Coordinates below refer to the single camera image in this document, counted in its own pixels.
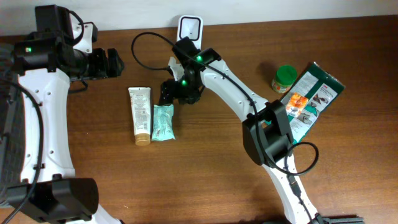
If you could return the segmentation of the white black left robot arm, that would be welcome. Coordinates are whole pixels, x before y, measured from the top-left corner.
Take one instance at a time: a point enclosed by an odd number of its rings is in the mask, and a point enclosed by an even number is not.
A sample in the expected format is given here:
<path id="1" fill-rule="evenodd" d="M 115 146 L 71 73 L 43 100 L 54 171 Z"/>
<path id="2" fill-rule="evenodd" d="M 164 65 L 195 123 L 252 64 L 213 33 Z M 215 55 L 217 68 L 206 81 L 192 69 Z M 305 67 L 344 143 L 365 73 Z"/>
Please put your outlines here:
<path id="1" fill-rule="evenodd" d="M 57 5 L 35 8 L 37 29 L 1 46 L 1 206 L 39 223 L 117 223 L 92 178 L 78 178 L 67 130 L 71 83 L 115 78 L 115 49 L 93 48 L 92 22 Z"/>

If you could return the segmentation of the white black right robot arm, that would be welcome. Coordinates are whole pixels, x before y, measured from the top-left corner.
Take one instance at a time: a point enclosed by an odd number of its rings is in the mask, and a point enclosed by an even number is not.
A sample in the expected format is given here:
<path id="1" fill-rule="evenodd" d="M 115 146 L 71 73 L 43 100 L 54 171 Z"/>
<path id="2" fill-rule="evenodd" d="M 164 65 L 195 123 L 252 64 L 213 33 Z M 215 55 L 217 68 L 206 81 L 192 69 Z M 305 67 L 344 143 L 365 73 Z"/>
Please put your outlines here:
<path id="1" fill-rule="evenodd" d="M 205 88 L 219 96 L 242 122 L 243 144 L 251 160 L 263 167 L 282 201 L 289 223 L 364 223 L 362 217 L 324 217 L 309 200 L 300 176 L 312 170 L 319 156 L 299 172 L 293 134 L 284 105 L 255 94 L 228 68 L 213 49 L 200 50 L 183 37 L 172 44 L 167 70 L 173 75 L 161 85 L 160 105 L 196 103 Z"/>

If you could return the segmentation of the white barcode scanner box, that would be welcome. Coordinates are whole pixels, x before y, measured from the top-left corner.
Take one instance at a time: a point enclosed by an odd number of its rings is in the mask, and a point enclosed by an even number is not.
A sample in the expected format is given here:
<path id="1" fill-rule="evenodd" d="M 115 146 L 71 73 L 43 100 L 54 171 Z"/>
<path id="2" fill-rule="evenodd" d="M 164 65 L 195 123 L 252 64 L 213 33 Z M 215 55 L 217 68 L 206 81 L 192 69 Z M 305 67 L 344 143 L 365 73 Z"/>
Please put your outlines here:
<path id="1" fill-rule="evenodd" d="M 200 16 L 183 15 L 178 19 L 177 41 L 188 37 L 196 48 L 201 49 L 203 19 Z"/>

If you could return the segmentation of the teal tissue packet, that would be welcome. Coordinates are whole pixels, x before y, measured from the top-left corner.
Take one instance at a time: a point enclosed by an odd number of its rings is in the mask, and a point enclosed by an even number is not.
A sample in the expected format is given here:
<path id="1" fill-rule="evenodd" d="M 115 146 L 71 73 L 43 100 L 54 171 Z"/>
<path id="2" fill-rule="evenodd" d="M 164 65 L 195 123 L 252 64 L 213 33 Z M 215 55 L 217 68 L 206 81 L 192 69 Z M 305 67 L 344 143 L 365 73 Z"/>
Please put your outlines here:
<path id="1" fill-rule="evenodd" d="M 173 105 L 154 105 L 154 123 L 152 132 L 153 141 L 166 141 L 175 139 L 172 127 L 173 115 Z"/>

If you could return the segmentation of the green lid seasoning jar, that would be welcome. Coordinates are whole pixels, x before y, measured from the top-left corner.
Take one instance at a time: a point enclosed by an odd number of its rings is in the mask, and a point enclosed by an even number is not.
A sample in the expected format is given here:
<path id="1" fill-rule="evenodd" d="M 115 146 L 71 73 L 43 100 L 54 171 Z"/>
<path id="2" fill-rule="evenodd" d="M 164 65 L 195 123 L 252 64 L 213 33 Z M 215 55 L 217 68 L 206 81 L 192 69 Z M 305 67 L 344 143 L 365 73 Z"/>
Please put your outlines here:
<path id="1" fill-rule="evenodd" d="M 271 86 L 277 93 L 288 92 L 298 77 L 296 69 L 291 65 L 283 65 L 278 68 L 272 80 Z"/>

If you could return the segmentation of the grey plastic mesh basket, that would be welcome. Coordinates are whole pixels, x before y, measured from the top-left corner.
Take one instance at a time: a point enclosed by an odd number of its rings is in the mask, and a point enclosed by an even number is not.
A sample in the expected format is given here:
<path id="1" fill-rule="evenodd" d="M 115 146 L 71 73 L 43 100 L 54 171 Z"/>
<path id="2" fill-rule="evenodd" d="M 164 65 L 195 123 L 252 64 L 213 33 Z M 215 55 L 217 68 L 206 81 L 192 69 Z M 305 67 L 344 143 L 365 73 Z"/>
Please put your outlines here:
<path id="1" fill-rule="evenodd" d="M 11 70 L 11 44 L 1 44 L 1 208 L 9 208 L 7 189 L 21 183 L 25 157 L 24 100 L 13 86 L 18 75 Z"/>

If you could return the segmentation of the green wipes package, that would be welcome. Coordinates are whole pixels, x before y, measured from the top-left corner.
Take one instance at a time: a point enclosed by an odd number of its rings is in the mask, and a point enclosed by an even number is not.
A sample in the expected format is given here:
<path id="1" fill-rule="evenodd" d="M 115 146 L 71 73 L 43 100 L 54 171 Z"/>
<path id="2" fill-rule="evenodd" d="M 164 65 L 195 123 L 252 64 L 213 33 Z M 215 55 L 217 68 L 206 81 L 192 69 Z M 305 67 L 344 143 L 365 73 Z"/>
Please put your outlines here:
<path id="1" fill-rule="evenodd" d="M 287 115 L 294 143 L 298 143 L 308 134 L 320 114 L 345 89 L 345 86 L 321 68 L 316 62 L 310 62 L 298 77 L 291 89 L 283 93 L 281 103 L 284 108 L 290 97 L 298 93 L 309 99 L 298 118 Z"/>

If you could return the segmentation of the white cream tube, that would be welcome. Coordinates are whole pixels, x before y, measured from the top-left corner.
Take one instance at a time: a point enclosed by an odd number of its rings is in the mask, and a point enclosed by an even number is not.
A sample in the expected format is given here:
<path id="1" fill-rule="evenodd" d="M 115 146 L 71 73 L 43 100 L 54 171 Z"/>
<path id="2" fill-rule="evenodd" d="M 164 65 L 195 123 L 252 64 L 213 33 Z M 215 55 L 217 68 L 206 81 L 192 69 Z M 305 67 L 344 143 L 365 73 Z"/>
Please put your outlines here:
<path id="1" fill-rule="evenodd" d="M 149 87 L 129 87 L 127 90 L 131 101 L 135 144 L 146 146 L 150 144 L 152 134 L 151 89 Z"/>

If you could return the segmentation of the orange tissue packet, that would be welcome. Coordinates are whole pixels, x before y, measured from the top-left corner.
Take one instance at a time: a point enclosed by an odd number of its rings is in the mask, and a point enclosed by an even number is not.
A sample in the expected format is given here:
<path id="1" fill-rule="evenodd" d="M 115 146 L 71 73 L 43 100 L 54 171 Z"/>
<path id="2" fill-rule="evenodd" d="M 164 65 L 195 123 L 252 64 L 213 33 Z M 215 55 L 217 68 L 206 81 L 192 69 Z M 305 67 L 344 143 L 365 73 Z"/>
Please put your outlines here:
<path id="1" fill-rule="evenodd" d="M 285 106 L 288 115 L 298 118 L 306 107 L 309 99 L 298 93 L 294 93 Z"/>

